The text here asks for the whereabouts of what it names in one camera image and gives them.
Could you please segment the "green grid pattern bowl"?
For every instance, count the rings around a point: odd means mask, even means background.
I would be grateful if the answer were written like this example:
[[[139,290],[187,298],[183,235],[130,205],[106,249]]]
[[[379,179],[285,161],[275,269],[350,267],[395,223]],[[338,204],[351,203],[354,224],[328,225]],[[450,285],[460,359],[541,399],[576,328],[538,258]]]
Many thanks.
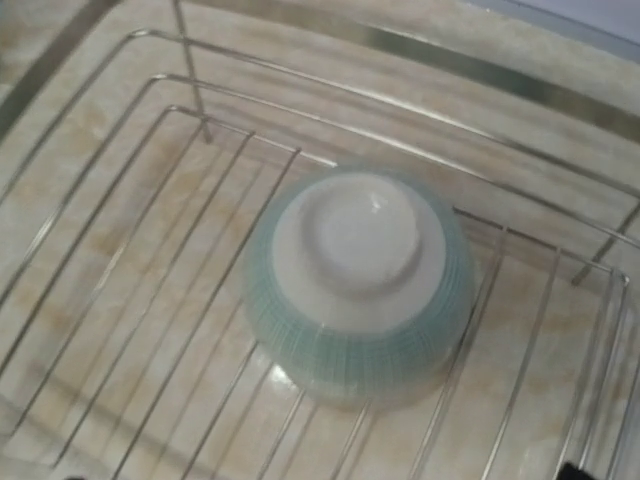
[[[342,405],[427,390],[467,327],[474,262],[451,205],[422,181],[333,168],[271,200],[244,255],[244,304],[266,353]]]

